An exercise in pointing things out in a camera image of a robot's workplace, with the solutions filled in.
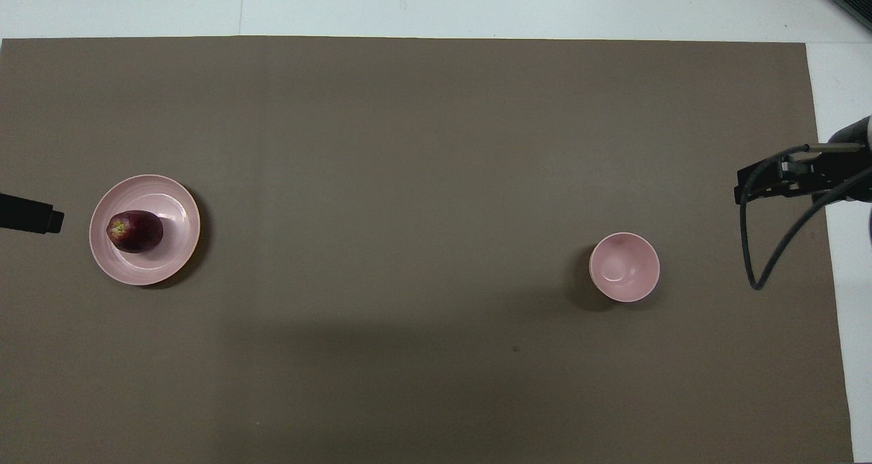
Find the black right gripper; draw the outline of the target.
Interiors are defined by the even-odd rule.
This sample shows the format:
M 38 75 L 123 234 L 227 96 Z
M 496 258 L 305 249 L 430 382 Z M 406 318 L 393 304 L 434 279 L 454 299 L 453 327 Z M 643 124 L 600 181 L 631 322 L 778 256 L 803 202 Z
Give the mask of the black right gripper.
M 839 185 L 868 171 L 871 166 L 870 152 L 866 150 L 855 153 L 818 153 L 815 156 L 797 154 L 790 157 L 773 155 L 761 159 L 750 166 L 738 170 L 738 181 L 749 181 L 751 175 L 760 169 L 757 181 L 763 184 L 753 184 L 745 190 L 749 182 L 742 182 L 733 188 L 733 201 L 741 205 L 757 199 L 772 197 L 793 198 L 800 196 L 819 200 L 825 194 Z

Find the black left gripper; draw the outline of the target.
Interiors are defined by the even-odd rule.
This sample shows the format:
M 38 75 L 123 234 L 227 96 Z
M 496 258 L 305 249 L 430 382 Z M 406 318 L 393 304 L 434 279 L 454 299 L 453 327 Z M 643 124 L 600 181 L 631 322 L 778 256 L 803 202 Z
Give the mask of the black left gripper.
M 1 228 L 36 234 L 58 234 L 65 213 L 48 203 L 1 194 Z

